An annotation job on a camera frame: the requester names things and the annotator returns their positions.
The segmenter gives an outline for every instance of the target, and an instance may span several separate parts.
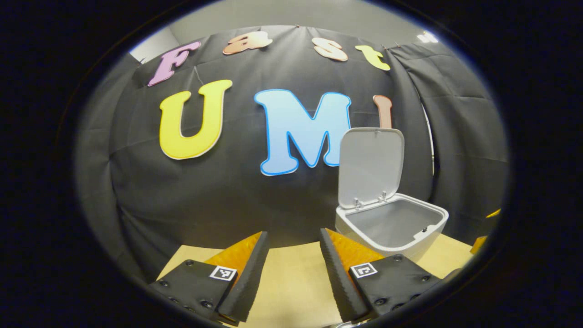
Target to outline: orange object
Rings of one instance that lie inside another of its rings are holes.
[[[247,265],[247,260],[253,252],[253,248],[261,236],[261,232],[258,232],[252,236],[249,236],[240,242],[230,246],[219,254],[209,258],[205,261],[206,264],[212,264],[214,266],[223,266],[227,268],[237,269],[238,276],[235,279],[233,286],[237,284],[241,273],[245,270]]]
[[[352,239],[343,236],[337,232],[334,232],[326,228],[330,239],[332,239],[332,244],[336,248],[338,257],[340,257],[340,262],[342,267],[344,267],[344,272],[350,277],[348,270],[351,266],[357,266],[359,264],[368,263],[380,259],[384,259],[383,255],[371,250],[370,248],[363,246]]]
[[[502,210],[501,208],[497,209],[494,213],[488,215],[486,218],[495,217],[496,215],[500,214],[501,210]]]
[[[381,121],[381,128],[392,128],[391,107],[393,103],[386,96],[375,95],[373,101],[378,108],[378,118]]]
[[[488,236],[483,236],[483,237],[476,238],[476,242],[474,243],[474,246],[472,247],[472,249],[470,249],[470,253],[476,254],[476,252],[480,249],[480,247],[486,241],[486,238],[488,238]]]
[[[255,31],[235,36],[229,40],[229,45],[223,49],[223,54],[232,55],[247,49],[263,48],[271,44],[265,31]]]

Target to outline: white wall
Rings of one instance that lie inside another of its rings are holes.
[[[145,63],[179,45],[180,43],[176,40],[170,28],[165,27],[138,44],[129,53],[138,61],[145,58],[142,61],[142,63]]]
[[[386,47],[419,42],[422,27],[362,0],[221,0],[187,14],[130,54],[142,63],[211,34],[259,25],[319,27]]]

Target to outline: screw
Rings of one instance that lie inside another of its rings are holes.
[[[386,298],[379,298],[378,300],[374,301],[374,305],[383,305],[384,303],[387,302]]]
[[[201,301],[201,305],[204,306],[205,308],[212,308],[213,307],[213,303],[211,303],[209,301],[205,301],[205,300]]]

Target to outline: wooden table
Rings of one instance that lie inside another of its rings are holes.
[[[443,278],[468,262],[471,248],[440,235],[417,264]],[[158,279],[184,260],[205,261],[220,251],[182,245]],[[340,322],[319,243],[270,249],[249,318],[239,327],[315,328]]]

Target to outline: black curtain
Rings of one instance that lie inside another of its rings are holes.
[[[144,280],[120,223],[106,151],[118,99],[138,65],[130,54],[120,58],[87,100],[76,133],[75,181],[79,206],[96,239],[123,272]]]
[[[391,48],[424,104],[434,141],[430,202],[445,208],[443,234],[472,245],[487,235],[504,201],[508,146],[500,113],[485,85],[441,43]]]

